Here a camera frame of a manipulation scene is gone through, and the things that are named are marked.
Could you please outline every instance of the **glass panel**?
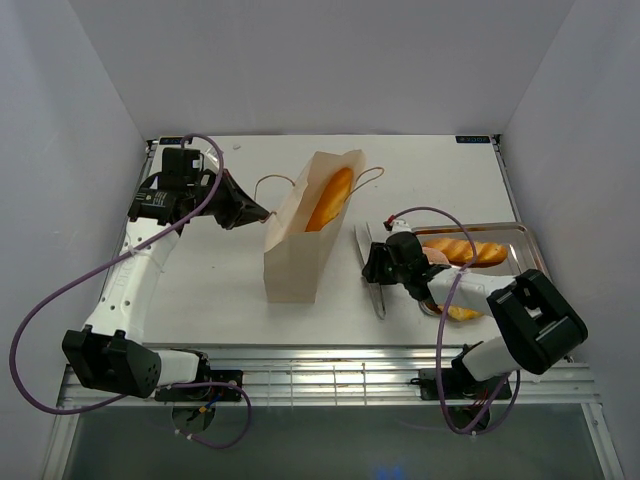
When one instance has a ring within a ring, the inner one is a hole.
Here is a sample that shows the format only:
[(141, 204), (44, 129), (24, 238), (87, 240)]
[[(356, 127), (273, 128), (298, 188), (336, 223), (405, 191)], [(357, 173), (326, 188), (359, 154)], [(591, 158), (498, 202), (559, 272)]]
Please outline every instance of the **glass panel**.
[[(501, 413), (493, 409), (494, 418)], [(443, 428), (438, 407), (256, 408), (246, 438), (212, 451), (172, 434), (169, 407), (81, 416), (66, 479), (600, 479), (579, 405), (519, 405), (475, 439)], [(245, 411), (220, 408), (205, 436), (230, 440)]]

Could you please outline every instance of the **cable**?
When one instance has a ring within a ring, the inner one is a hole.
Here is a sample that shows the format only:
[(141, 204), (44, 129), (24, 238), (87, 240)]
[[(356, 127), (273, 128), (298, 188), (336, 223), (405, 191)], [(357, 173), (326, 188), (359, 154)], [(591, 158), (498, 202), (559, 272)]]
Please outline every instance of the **cable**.
[(78, 413), (85, 413), (85, 412), (90, 412), (92, 410), (96, 410), (98, 408), (104, 407), (106, 405), (110, 405), (113, 402), (117, 402), (118, 400), (121, 400), (124, 397), (126, 397), (126, 395), (117, 395), (113, 398), (109, 398), (108, 400), (104, 400), (102, 402), (96, 403), (95, 405), (88, 405), (86, 407), (79, 407), (71, 410), (52, 408), (47, 405), (44, 405), (40, 403), (36, 398), (34, 398), (27, 391), (27, 389), (24, 386), (24, 383), (22, 383), (22, 379), (20, 378), (20, 374), (18, 373), (18, 366), (16, 362), (16, 356), (18, 353), (18, 344), (20, 343), (20, 338), (22, 337), (24, 330), (27, 328), (27, 326), (29, 325), (33, 317), (35, 317), (45, 305), (49, 304), (50, 302), (58, 298), (60, 295), (68, 292), (72, 288), (77, 287), (81, 283), (86, 282), (90, 278), (95, 277), (99, 273), (102, 273), (105, 270), (113, 267), (114, 265), (122, 262), (123, 260), (126, 260), (127, 258), (131, 257), (135, 250), (142, 250), (148, 247), (149, 245), (151, 245), (153, 242), (169, 234), (170, 232), (174, 232), (179, 228), (182, 228), (187, 222), (189, 222), (193, 217), (197, 216), (207, 206), (207, 204), (211, 201), (214, 194), (218, 190), (218, 186), (222, 181), (222, 171), (224, 170), (224, 159), (222, 158), (223, 153), (220, 147), (218, 147), (218, 145), (216, 144), (216, 142), (211, 140), (209, 137), (206, 137), (204, 135), (200, 135), (197, 133), (190, 133), (189, 135), (185, 135), (184, 137), (182, 137), (182, 140), (180, 141), (180, 147), (184, 148), (185, 143), (193, 138), (201, 138), (209, 142), (211, 146), (215, 149), (216, 153), (218, 154), (218, 161), (220, 165), (220, 170), (219, 170), (220, 175), (216, 175), (216, 179), (213, 182), (213, 185), (211, 186), (211, 190), (209, 191), (205, 199), (202, 201), (202, 203), (198, 205), (191, 213), (186, 215), (184, 218), (181, 218), (173, 225), (170, 225), (166, 229), (162, 230), (160, 233), (157, 233), (151, 238), (145, 240), (141, 244), (137, 245), (134, 249), (124, 252), (123, 254), (115, 257), (114, 259), (109, 260), (107, 263), (94, 268), (90, 272), (85, 273), (81, 277), (76, 278), (75, 280), (67, 283), (63, 287), (60, 287), (58, 290), (50, 294), (48, 297), (44, 298), (40, 303), (38, 303), (35, 307), (33, 307), (31, 311), (27, 313), (27, 315), (24, 317), (22, 322), (20, 322), (20, 324), (18, 325), (18, 328), (16, 329), (16, 332), (13, 335), (13, 339), (11, 340), (11, 348), (9, 350), (9, 370), (11, 372), (11, 378), (13, 379), (13, 383), (18, 389), (18, 392), (20, 392), (20, 395), (22, 395), (27, 402), (29, 402), (32, 406), (34, 406), (38, 410), (45, 413), (50, 413), (52, 415), (75, 415)]
[(247, 395), (247, 392), (245, 392), (242, 388), (240, 388), (237, 385), (233, 385), (231, 383), (225, 383), (225, 382), (203, 382), (203, 383), (176, 383), (173, 384), (171, 386), (171, 388), (201, 388), (201, 387), (225, 387), (225, 388), (231, 388), (233, 390), (235, 390), (236, 392), (238, 392), (240, 395), (242, 395), (242, 398), (244, 398), (244, 401), (247, 402), (247, 420), (244, 424), (244, 427), (242, 428), (242, 430), (240, 431), (240, 433), (238, 434), (238, 436), (236, 438), (234, 438), (233, 440), (231, 440), (230, 442), (227, 443), (213, 443), (209, 440), (207, 440), (206, 438), (202, 438), (198, 435), (194, 435), (192, 433), (189, 433), (187, 431), (184, 430), (180, 430), (179, 428), (176, 429), (176, 433), (179, 433), (181, 435), (184, 435), (187, 440), (193, 440), (195, 442), (198, 442), (201, 445), (204, 445), (205, 447), (209, 447), (213, 450), (224, 450), (226, 448), (230, 448), (233, 447), (236, 443), (238, 443), (240, 440), (242, 440), (244, 438), (244, 436), (247, 434), (247, 432), (249, 431), (249, 427), (251, 426), (251, 418), (252, 418), (252, 406), (251, 406), (251, 400), (249, 399), (249, 395)]
[(480, 393), (479, 395), (476, 395), (476, 399), (471, 405), (467, 405), (464, 408), (469, 410), (469, 409), (472, 409), (474, 407), (481, 407), (482, 405), (484, 405), (486, 403), (488, 396), (489, 396), (489, 389), (485, 388), (482, 391), (482, 393)]
[(216, 403), (218, 400), (220, 400), (222, 398), (222, 395), (216, 395), (212, 400), (210, 400), (209, 402), (207, 402), (206, 405), (200, 407), (198, 409), (199, 413), (207, 413), (207, 411), (211, 408), (211, 406)]
[(478, 250), (476, 249), (476, 245), (473, 242), (473, 239), (471, 238), (471, 234), (469, 233), (469, 230), (467, 230), (465, 226), (462, 225), (462, 223), (460, 223), (460, 221), (456, 219), (453, 215), (445, 212), (444, 210), (440, 210), (439, 208), (435, 208), (435, 207), (408, 208), (399, 213), (396, 213), (395, 215), (391, 215), (385, 223), (386, 224), (391, 223), (393, 220), (395, 220), (398, 217), (401, 217), (402, 215), (406, 215), (407, 213), (417, 212), (417, 211), (435, 212), (447, 217), (449, 220), (455, 223), (460, 228), (460, 230), (462, 230), (462, 233), (464, 233), (465, 237), (467, 237), (467, 240), (471, 244), (471, 250), (473, 252), (473, 256), (470, 261), (465, 263), (458, 270), (458, 273), (456, 274), (456, 277), (453, 280), (453, 283), (451, 284), (451, 288), (449, 289), (449, 294), (447, 295), (447, 299), (444, 302), (444, 306), (442, 308), (442, 314), (440, 315), (440, 322), (438, 323), (438, 336), (436, 339), (436, 387), (438, 389), (438, 400), (440, 401), (440, 409), (442, 410), (442, 415), (444, 416), (444, 420), (447, 423), (447, 426), (451, 429), (451, 431), (460, 435), (475, 435), (475, 434), (480, 435), (480, 434), (490, 433), (494, 431), (496, 428), (498, 428), (506, 420), (507, 416), (513, 409), (513, 406), (515, 405), (516, 398), (518, 397), (518, 392), (520, 391), (520, 371), (519, 370), (516, 371), (516, 386), (513, 391), (513, 395), (511, 397), (511, 402), (507, 406), (507, 409), (504, 411), (502, 416), (493, 425), (490, 425), (485, 430), (481, 430), (478, 432), (475, 432), (473, 430), (473, 428), (478, 424), (478, 422), (482, 420), (485, 413), (487, 413), (487, 411), (491, 407), (491, 404), (500, 393), (500, 390), (502, 390), (502, 387), (505, 385), (505, 383), (507, 383), (509, 374), (506, 374), (502, 377), (502, 380), (500, 380), (500, 383), (498, 383), (498, 385), (496, 386), (496, 389), (489, 396), (489, 398), (487, 399), (485, 404), (482, 406), (482, 408), (480, 409), (476, 417), (473, 420), (471, 420), (471, 422), (469, 422), (469, 424), (466, 427), (458, 428), (454, 425), (453, 420), (451, 419), (451, 415), (449, 414), (449, 408), (447, 407), (447, 402), (444, 396), (444, 387), (442, 385), (442, 343), (444, 338), (444, 326), (447, 321), (447, 312), (449, 311), (449, 307), (451, 306), (451, 302), (453, 301), (453, 296), (456, 292), (456, 288), (458, 288), (458, 284), (462, 279), (462, 274), (471, 265), (473, 265), (476, 262), (476, 260), (478, 260)]

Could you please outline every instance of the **white wall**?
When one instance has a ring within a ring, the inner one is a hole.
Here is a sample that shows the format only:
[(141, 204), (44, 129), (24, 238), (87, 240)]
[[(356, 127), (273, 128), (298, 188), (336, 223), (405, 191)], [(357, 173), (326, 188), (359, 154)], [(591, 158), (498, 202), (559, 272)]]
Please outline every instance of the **white wall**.
[[(0, 2), (0, 470), (39, 478), (53, 417), (9, 377), (8, 349), (27, 311), (111, 257), (144, 143), (66, 0)], [(55, 405), (67, 328), (90, 312), (102, 279), (36, 317), (20, 372)]]
[(501, 132), (573, 0), (71, 0), (140, 131)]
[(640, 3), (578, 0), (504, 135), (524, 221), (590, 330), (628, 478), (640, 478)]

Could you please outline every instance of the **paper bag handle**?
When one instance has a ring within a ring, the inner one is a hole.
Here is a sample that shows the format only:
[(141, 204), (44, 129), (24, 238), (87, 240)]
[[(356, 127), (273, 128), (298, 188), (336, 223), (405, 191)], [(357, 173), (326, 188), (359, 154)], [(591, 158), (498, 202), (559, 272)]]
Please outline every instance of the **paper bag handle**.
[[(259, 179), (256, 182), (256, 188), (253, 190), (253, 201), (256, 201), (256, 197), (258, 196), (258, 185), (260, 185), (260, 183), (263, 180), (266, 180), (267, 178), (283, 178), (287, 181), (289, 181), (291, 183), (292, 187), (296, 186), (296, 182), (294, 182), (293, 180), (291, 180), (289, 177), (287, 177), (286, 175), (280, 175), (279, 173), (272, 173), (270, 175), (265, 175), (264, 177), (262, 177), (261, 179)], [(269, 220), (271, 218), (271, 215), (276, 215), (277, 212), (275, 210), (272, 210), (271, 212), (269, 212), (269, 215), (267, 216), (267, 218), (265, 218), (264, 220), (260, 220), (260, 223), (266, 223), (267, 220)]]
[[(362, 178), (362, 176), (365, 173), (369, 173), (369, 172), (373, 172), (374, 170), (379, 170), (380, 173), (378, 175), (376, 175), (375, 177), (371, 177), (369, 180), (367, 180), (366, 182), (361, 183), (360, 185), (358, 185), (358, 182), (360, 181), (360, 178)], [(363, 170), (362, 173), (360, 175), (358, 175), (358, 177), (356, 178), (356, 188), (354, 188), (353, 190), (351, 190), (351, 193), (349, 193), (349, 195), (347, 195), (347, 198), (349, 198), (351, 195), (353, 195), (354, 193), (356, 193), (358, 190), (360, 190), (362, 187), (364, 187), (367, 183), (371, 183), (374, 180), (379, 179), (382, 175), (384, 175), (384, 168), (383, 167), (371, 167), (371, 168), (367, 168), (366, 170)]]

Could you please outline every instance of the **knife blade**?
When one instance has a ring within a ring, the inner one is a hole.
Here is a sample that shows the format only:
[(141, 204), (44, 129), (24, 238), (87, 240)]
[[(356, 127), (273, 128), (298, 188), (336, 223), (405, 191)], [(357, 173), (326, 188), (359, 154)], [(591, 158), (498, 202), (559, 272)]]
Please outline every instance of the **knife blade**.
[[(369, 250), (371, 249), (371, 242), (373, 238), (371, 236), (371, 228), (369, 223), (364, 225), (356, 224), (353, 229), (354, 238), (356, 240), (356, 247), (358, 249), (358, 256), (360, 257), (360, 266), (364, 268), (369, 258)], [(373, 304), (373, 310), (376, 316), (381, 320), (384, 320), (387, 309), (384, 304), (384, 295), (382, 294), (382, 287), (377, 283), (369, 283), (363, 279), (369, 288), (369, 295), (371, 296), (371, 303)]]

